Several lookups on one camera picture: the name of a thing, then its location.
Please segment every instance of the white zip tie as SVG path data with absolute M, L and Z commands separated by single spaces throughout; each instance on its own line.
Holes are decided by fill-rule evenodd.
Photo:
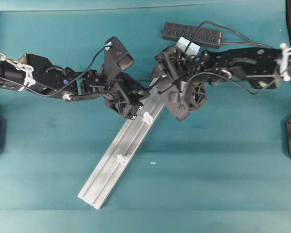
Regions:
M 288 74 L 287 68 L 289 63 L 289 56 L 291 56 L 291 47 L 288 47 L 286 43 L 280 44 L 282 49 L 282 59 L 280 62 L 280 73 L 284 72 L 283 80 L 289 82 L 291 80 L 290 75 Z
M 35 85 L 36 81 L 35 79 L 33 79 L 33 76 L 32 76 L 32 72 L 34 71 L 32 66 L 27 65 L 27 64 L 22 64 L 19 61 L 16 61 L 13 59 L 6 58 L 6 55 L 3 52 L 0 52 L 0 61 L 2 62 L 6 61 L 10 63 L 12 66 L 14 66 L 15 69 L 24 71 L 26 74 L 25 79 L 24 79 L 25 86 L 30 87 L 32 85 Z M 23 91 L 25 89 L 26 89 L 25 87 L 21 87 L 18 91 Z

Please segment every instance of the teal surface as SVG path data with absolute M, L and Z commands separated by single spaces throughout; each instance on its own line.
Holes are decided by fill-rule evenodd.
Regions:
M 125 8 L 196 6 L 225 2 L 246 2 L 253 0 L 0 0 L 0 11 L 73 11 L 73 10 L 106 10 Z
M 289 42 L 283 1 L 69 12 L 2 12 L 0 51 L 83 70 L 111 36 L 148 85 L 171 44 L 165 21 L 212 20 L 278 48 Z M 226 41 L 238 40 L 224 33 Z M 100 56 L 95 68 L 100 68 Z M 177 122 L 164 110 L 99 211 L 77 198 L 124 120 L 103 100 L 65 103 L 0 89 L 0 233 L 291 233 L 285 119 L 291 83 L 250 96 L 224 83 Z

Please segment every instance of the white clip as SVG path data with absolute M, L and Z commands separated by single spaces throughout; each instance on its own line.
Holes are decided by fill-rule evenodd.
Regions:
M 121 165 L 125 165 L 127 160 L 128 158 L 126 156 L 123 156 L 122 154 L 117 155 L 117 162 L 120 163 Z
M 35 85 L 35 79 L 33 79 L 33 76 L 32 76 L 32 72 L 33 72 L 33 67 L 32 66 L 29 66 L 29 65 L 26 65 L 26 64 L 21 64 L 17 67 L 17 69 L 20 69 L 22 71 L 25 72 L 26 76 L 25 76 L 25 79 L 24 79 L 24 85 L 27 86 L 27 87 L 30 87 L 32 85 Z M 24 87 L 21 87 L 18 91 L 23 91 L 25 88 Z
M 153 122 L 153 117 L 150 115 L 150 113 L 145 112 L 144 118 L 142 119 L 142 121 L 145 122 L 146 124 L 150 125 Z
M 282 49 L 282 59 L 281 59 L 281 63 L 280 63 L 280 73 L 283 72 L 283 80 L 288 82 L 291 80 L 291 77 L 289 76 L 288 72 L 287 72 L 287 68 L 288 68 L 288 62 L 289 62 L 289 54 L 286 51 L 286 49 L 288 48 L 286 43 L 282 43 L 280 44 L 280 47 Z
M 109 41 L 109 43 L 108 44 L 105 44 L 105 46 L 112 46 L 113 44 L 112 44 L 112 42 L 111 41 Z M 108 51 L 110 49 L 110 47 L 105 47 L 105 50 L 106 51 Z

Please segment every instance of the black cable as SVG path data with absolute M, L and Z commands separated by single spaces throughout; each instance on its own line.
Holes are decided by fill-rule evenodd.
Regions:
M 39 95 L 39 96 L 42 96 L 42 97 L 51 97 L 51 96 L 56 95 L 57 93 L 61 92 L 62 90 L 64 90 L 66 87 L 68 87 L 70 84 L 72 84 L 75 80 L 77 80 L 77 79 L 79 79 L 80 77 L 82 77 L 82 76 L 83 76 L 83 75 L 84 75 L 84 74 L 85 74 L 85 73 L 86 73 L 86 72 L 91 68 L 91 66 L 93 65 L 93 63 L 94 63 L 95 59 L 97 58 L 97 56 L 98 56 L 98 55 L 99 55 L 99 54 L 104 50 L 104 48 L 106 48 L 106 47 L 112 47 L 112 45 L 105 45 L 104 47 L 102 47 L 102 49 L 99 50 L 99 51 L 95 54 L 95 56 L 93 57 L 91 63 L 88 65 L 88 67 L 85 69 L 85 71 L 83 71 L 83 72 L 82 72 L 81 74 L 79 74 L 76 78 L 72 79 L 72 80 L 69 81 L 66 85 L 64 85 L 63 87 L 61 87 L 60 89 L 58 89 L 57 91 L 55 91 L 55 92 L 53 92 L 53 93 L 51 93 L 51 94 L 47 94 L 47 95 L 41 94 L 41 93 L 39 93 L 39 92 L 37 92 L 37 91 L 35 91 L 35 90 L 33 90 L 33 89 L 27 87 L 26 85 L 23 85 L 23 84 L 20 84 L 20 83 L 14 82 L 14 81 L 12 81 L 12 80 L 6 79 L 6 78 L 1 77 L 1 76 L 0 76 L 0 79 L 5 80 L 5 81 L 7 81 L 7 82 L 14 83 L 14 84 L 16 84 L 16 85 L 20 85 L 20 86 L 26 88 L 27 90 L 29 90 L 29 91 L 35 93 L 36 95 Z
M 282 75 L 282 74 L 285 73 L 286 71 L 289 71 L 290 69 L 291 69 L 291 65 L 288 66 L 284 71 L 280 72 L 280 73 L 278 74 L 278 76 Z M 188 88 L 189 82 L 190 82 L 193 78 L 195 78 L 195 77 L 197 77 L 197 76 L 199 76 L 199 75 L 202 75 L 202 74 L 210 74 L 210 75 L 213 75 L 213 76 L 219 77 L 219 78 L 221 78 L 221 79 L 224 79 L 224 80 L 226 80 L 226 81 L 229 81 L 229 82 L 233 83 L 234 85 L 238 86 L 239 88 L 241 88 L 242 90 L 248 92 L 249 94 L 251 94 L 251 95 L 253 95 L 253 96 L 259 94 L 259 93 L 262 92 L 263 90 L 265 90 L 265 89 L 267 89 L 268 87 L 270 87 L 272 84 L 274 84 L 274 83 L 276 82 L 276 78 L 277 78 L 277 77 L 275 77 L 274 80 L 272 80 L 269 84 L 267 84 L 265 87 L 263 87 L 262 89 L 258 90 L 257 92 L 252 92 L 252 91 L 250 91 L 248 88 L 246 88 L 246 87 L 244 87 L 244 86 L 238 84 L 238 83 L 235 82 L 234 80 L 229 79 L 229 78 L 227 78 L 227 77 L 225 77 L 225 76 L 223 76 L 223 75 L 219 75 L 219 74 L 212 73 L 212 72 L 201 72 L 201 73 L 197 73 L 197 74 L 193 75 L 191 78 L 188 79 L 188 81 L 187 81 L 187 83 L 186 83 L 186 86 L 185 86 L 185 90 L 184 90 L 184 92 L 185 92 L 186 89 Z
M 251 43 L 249 43 L 249 42 L 221 42 L 221 45 L 251 45 Z M 268 45 L 264 45 L 262 43 L 256 43 L 256 45 L 258 45 L 260 47 L 265 47 L 268 49 L 273 49 L 273 47 L 270 47 Z
M 67 76 L 67 72 L 65 71 L 64 68 L 60 67 L 60 66 L 50 66 L 48 68 L 45 69 L 45 72 L 48 73 L 50 70 L 52 69 L 58 69 L 62 72 L 62 74 L 66 77 Z
M 228 30 L 232 33 L 234 33 L 235 35 L 239 36 L 240 38 L 244 39 L 245 41 L 247 41 L 248 43 L 254 45 L 255 47 L 258 47 L 258 43 L 254 42 L 253 40 L 250 40 L 248 37 L 244 36 L 243 34 L 241 34 L 240 32 L 232 29 L 232 28 L 229 28 L 229 27 L 226 27 L 226 26 L 223 26 L 223 25 L 220 25 L 220 24 L 217 24 L 217 23 L 214 23 L 214 22 L 211 22 L 211 21 L 204 21 L 202 22 L 195 30 L 195 33 L 193 35 L 193 37 L 190 39 L 190 42 L 188 43 L 187 47 L 185 48 L 185 51 L 184 53 L 187 51 L 187 49 L 189 48 L 189 46 L 191 45 L 192 41 L 194 40 L 194 38 L 196 37 L 198 31 L 200 30 L 200 28 L 204 25 L 204 24 L 210 24 L 210 25 L 213 25 L 215 27 L 218 27 L 218 28 L 222 28 L 222 29 L 225 29 L 225 30 Z

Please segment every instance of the white connector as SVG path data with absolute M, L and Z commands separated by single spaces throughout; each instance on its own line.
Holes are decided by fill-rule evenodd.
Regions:
M 180 37 L 180 39 L 178 40 L 178 42 L 176 43 L 176 46 L 182 51 L 184 52 L 186 47 L 188 46 L 188 44 L 190 43 L 189 40 L 185 39 L 184 37 Z M 188 47 L 188 49 L 186 50 L 186 55 L 191 56 L 191 55 L 197 55 L 199 52 L 200 46 L 198 46 L 197 44 L 191 42 L 190 46 Z

